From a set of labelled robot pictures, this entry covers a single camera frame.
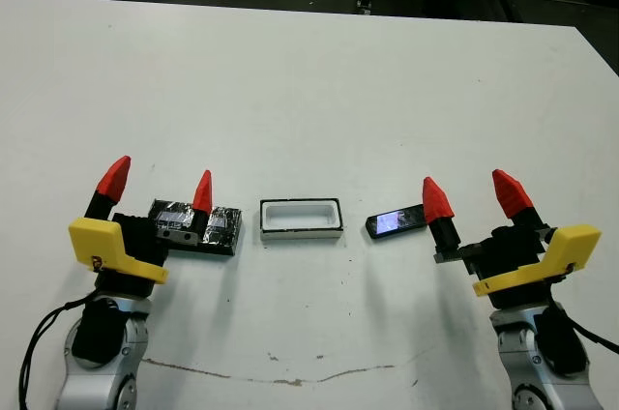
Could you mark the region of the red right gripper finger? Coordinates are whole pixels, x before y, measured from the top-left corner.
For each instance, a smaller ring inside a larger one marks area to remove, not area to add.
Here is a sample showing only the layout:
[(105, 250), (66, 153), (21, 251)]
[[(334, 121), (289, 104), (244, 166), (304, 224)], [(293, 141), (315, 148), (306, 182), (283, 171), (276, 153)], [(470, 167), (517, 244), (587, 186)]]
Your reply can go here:
[(508, 220), (514, 225), (547, 227), (520, 181), (501, 169), (492, 171), (492, 180), (497, 200)]
[(444, 191), (427, 176), (422, 190), (424, 214), (437, 250), (456, 250), (459, 246), (453, 217), (455, 216)]

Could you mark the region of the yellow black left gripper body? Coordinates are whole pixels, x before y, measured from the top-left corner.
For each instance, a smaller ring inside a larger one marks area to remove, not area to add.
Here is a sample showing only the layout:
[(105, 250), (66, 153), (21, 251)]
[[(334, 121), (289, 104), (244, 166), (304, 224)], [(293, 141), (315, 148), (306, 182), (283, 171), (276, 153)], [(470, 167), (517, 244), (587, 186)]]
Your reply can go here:
[(95, 287), (117, 297), (148, 298), (164, 284), (168, 251), (195, 248), (190, 231), (160, 228), (154, 220), (116, 214), (112, 220), (78, 218), (69, 225), (76, 260), (94, 272)]

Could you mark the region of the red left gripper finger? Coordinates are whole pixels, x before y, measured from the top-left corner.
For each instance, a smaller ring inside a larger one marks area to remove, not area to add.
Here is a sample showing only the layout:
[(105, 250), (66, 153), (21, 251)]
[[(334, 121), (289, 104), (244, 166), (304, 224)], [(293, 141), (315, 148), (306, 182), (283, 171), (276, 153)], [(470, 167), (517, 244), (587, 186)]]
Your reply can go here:
[(193, 218), (190, 226), (191, 232), (197, 236), (204, 235), (212, 208), (212, 175), (210, 170), (205, 170), (198, 183), (192, 202)]
[(96, 186), (84, 217), (107, 220), (112, 208), (120, 201), (127, 184), (131, 158), (123, 156), (108, 168)]

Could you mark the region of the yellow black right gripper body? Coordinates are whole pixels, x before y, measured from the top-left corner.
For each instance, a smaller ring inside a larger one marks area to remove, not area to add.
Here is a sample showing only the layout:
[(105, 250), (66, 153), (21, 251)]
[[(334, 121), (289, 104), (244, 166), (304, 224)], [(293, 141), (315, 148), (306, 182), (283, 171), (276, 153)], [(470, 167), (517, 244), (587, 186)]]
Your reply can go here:
[(500, 226), (479, 243), (461, 246), (451, 224), (434, 226), (437, 263), (462, 261), (478, 278), (473, 290), (495, 308), (547, 300), (549, 286), (585, 268), (602, 232), (589, 224), (534, 230)]

